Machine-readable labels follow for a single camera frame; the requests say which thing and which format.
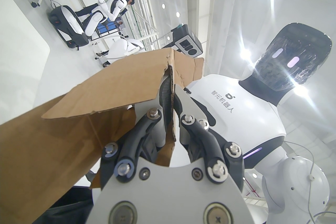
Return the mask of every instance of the purple light strip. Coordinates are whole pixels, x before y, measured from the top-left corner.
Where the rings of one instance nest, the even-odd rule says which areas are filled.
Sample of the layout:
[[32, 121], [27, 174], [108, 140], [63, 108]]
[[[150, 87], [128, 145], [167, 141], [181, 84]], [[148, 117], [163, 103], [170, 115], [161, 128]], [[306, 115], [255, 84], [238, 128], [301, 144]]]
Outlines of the purple light strip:
[[255, 154], [256, 152], [260, 151], [262, 149], [262, 147], [259, 147], [258, 149], [252, 151], [251, 153], [248, 153], [247, 155], [243, 156], [243, 159]]

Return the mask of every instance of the white floor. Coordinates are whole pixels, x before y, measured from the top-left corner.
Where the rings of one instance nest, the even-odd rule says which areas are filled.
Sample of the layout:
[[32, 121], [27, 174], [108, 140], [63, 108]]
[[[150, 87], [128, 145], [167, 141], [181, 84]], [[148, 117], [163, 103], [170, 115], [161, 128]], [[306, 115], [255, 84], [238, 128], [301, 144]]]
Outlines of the white floor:
[[94, 59], [95, 54], [91, 44], [81, 47], [79, 51], [71, 50], [66, 46], [48, 21], [47, 13], [52, 9], [49, 0], [43, 0], [41, 6], [37, 8], [32, 8], [30, 5], [32, 1], [37, 2], [37, 0], [14, 1], [50, 47], [50, 54], [38, 87], [34, 106], [68, 92], [102, 69], [99, 60]]

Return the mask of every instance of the white robot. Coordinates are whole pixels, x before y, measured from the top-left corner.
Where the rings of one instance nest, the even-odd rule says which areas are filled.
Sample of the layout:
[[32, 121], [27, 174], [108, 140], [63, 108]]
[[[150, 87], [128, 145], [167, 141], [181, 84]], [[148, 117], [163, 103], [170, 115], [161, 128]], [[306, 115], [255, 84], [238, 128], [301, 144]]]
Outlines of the white robot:
[[[305, 224], [323, 211], [329, 184], [322, 170], [306, 158], [288, 158], [281, 147], [286, 136], [276, 106], [296, 84], [303, 84], [324, 63], [331, 40], [312, 27], [284, 27], [258, 60], [250, 77], [236, 80], [208, 75], [188, 89], [200, 102], [213, 130], [242, 150], [245, 168], [263, 175], [267, 224]], [[188, 146], [189, 137], [181, 138]]]
[[128, 4], [134, 4], [134, 0], [98, 0], [98, 6], [92, 9], [92, 15], [89, 17], [85, 28], [85, 34], [91, 36], [99, 23], [109, 19], [114, 22], [119, 13], [125, 10]]
[[[57, 29], [62, 39], [71, 49], [89, 44], [91, 36], [98, 24], [108, 19], [115, 21], [118, 15], [126, 12], [126, 6], [134, 4], [134, 0], [98, 0], [98, 3], [74, 12], [69, 6], [54, 8], [48, 18]], [[91, 13], [83, 22], [79, 17]]]

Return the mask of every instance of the torn cardboard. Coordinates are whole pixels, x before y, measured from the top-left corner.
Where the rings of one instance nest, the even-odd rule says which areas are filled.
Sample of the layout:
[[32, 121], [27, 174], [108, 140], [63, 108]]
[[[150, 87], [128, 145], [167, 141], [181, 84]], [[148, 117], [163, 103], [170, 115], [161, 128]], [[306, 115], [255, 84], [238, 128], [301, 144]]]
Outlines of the torn cardboard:
[[[1, 223], [30, 224], [97, 162], [102, 148], [135, 124], [128, 105], [154, 99], [171, 69], [186, 87], [202, 76], [203, 59], [173, 49], [115, 61], [66, 95], [0, 126]], [[173, 123], [157, 164], [169, 166]]]

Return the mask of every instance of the glowing purple eye light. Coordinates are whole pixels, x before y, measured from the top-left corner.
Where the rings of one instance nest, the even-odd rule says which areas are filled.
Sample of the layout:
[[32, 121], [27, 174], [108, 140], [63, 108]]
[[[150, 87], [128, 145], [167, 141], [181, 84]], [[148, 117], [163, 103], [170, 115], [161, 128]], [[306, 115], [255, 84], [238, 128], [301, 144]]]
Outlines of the glowing purple eye light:
[[283, 51], [283, 48], [280, 48], [279, 50], [277, 50], [273, 55], [272, 55], [272, 58], [276, 58], [278, 57], [279, 54], [281, 54]]
[[292, 60], [287, 63], [287, 66], [289, 68], [292, 68], [295, 64], [297, 64], [299, 60], [300, 60], [299, 57], [293, 57]]
[[258, 152], [258, 151], [260, 151], [261, 149], [262, 149], [262, 147], [259, 147], [258, 149], [252, 151], [251, 153], [248, 153], [247, 155], [245, 155], [245, 156], [243, 157], [243, 159], [248, 158], [249, 156], [255, 154], [255, 153]]

